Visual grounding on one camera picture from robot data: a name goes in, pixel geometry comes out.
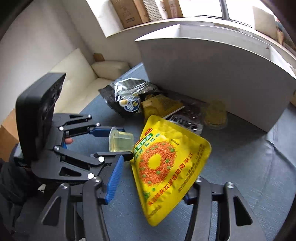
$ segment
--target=yellow round package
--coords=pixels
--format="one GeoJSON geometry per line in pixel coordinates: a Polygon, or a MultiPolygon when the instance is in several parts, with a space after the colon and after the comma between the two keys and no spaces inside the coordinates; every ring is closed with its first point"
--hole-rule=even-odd
{"type": "Polygon", "coordinates": [[[182,200],[210,153],[204,138],[156,115],[148,118],[131,165],[150,225],[158,225],[182,200]]]}

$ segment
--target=sofa cushion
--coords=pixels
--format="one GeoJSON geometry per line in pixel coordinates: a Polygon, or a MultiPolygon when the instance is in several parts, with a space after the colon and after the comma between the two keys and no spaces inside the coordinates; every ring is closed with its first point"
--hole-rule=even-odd
{"type": "Polygon", "coordinates": [[[98,89],[102,89],[110,83],[112,83],[112,81],[102,78],[94,80],[83,91],[75,96],[64,109],[60,110],[60,112],[80,113],[94,98],[97,97],[97,95],[99,95],[98,89]]]}
{"type": "Polygon", "coordinates": [[[95,62],[92,68],[100,78],[108,80],[116,80],[130,70],[128,63],[117,61],[95,62]]]}
{"type": "Polygon", "coordinates": [[[69,103],[76,101],[76,97],[97,78],[79,48],[59,62],[50,72],[66,73],[61,95],[54,108],[55,112],[62,112],[69,103]]]}

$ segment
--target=sofa armrest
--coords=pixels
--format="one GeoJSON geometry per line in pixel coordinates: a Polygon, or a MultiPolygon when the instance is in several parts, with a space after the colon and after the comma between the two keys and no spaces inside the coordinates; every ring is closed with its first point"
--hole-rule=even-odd
{"type": "Polygon", "coordinates": [[[92,65],[92,68],[99,78],[108,80],[116,80],[121,75],[130,70],[128,63],[117,61],[95,62],[92,65]]]}

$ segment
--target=table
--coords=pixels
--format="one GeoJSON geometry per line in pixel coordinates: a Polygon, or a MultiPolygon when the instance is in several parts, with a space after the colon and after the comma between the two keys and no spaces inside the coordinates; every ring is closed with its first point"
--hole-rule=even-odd
{"type": "MultiPolygon", "coordinates": [[[[148,80],[139,64],[118,80],[128,77],[148,80]]],[[[124,119],[97,96],[83,111],[102,125],[123,126],[133,133],[135,142],[144,127],[143,119],[124,119]]],[[[209,182],[233,182],[256,215],[267,241],[275,238],[293,202],[296,191],[296,108],[287,107],[269,133],[228,113],[228,126],[222,130],[204,127],[202,137],[212,153],[201,176],[209,182]]],[[[74,138],[69,149],[89,155],[108,151],[108,138],[92,135],[74,138]]],[[[151,227],[142,212],[130,163],[124,163],[123,175],[114,200],[103,207],[110,240],[151,241],[184,240],[192,206],[181,201],[156,227],[151,227]]],[[[213,205],[210,240],[215,240],[217,205],[213,205]]]]}

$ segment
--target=white wall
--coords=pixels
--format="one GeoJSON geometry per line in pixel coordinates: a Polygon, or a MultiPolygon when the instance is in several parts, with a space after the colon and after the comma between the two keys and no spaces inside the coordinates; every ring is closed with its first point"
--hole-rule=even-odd
{"type": "Polygon", "coordinates": [[[93,63],[61,0],[33,1],[0,41],[0,123],[22,91],[78,47],[93,63]]]}
{"type": "Polygon", "coordinates": [[[266,36],[270,41],[267,41],[262,36],[263,34],[253,30],[252,28],[246,27],[242,24],[233,23],[229,21],[224,21],[220,19],[209,19],[209,18],[183,18],[183,19],[170,19],[169,22],[153,23],[149,25],[144,25],[141,27],[135,27],[128,29],[112,35],[110,37],[105,37],[99,23],[92,13],[86,0],[62,0],[66,11],[71,16],[73,23],[75,24],[78,32],[83,37],[84,41],[87,43],[88,47],[93,53],[103,54],[105,60],[115,60],[115,61],[126,61],[131,67],[137,65],[141,62],[141,55],[138,50],[134,40],[148,34],[150,32],[156,31],[161,28],[165,28],[175,24],[201,24],[207,26],[223,26],[223,24],[229,24],[232,29],[240,28],[240,31],[255,36],[260,40],[271,44],[282,56],[290,63],[294,68],[296,68],[296,58],[291,57],[286,51],[281,50],[277,43],[266,36]]]}

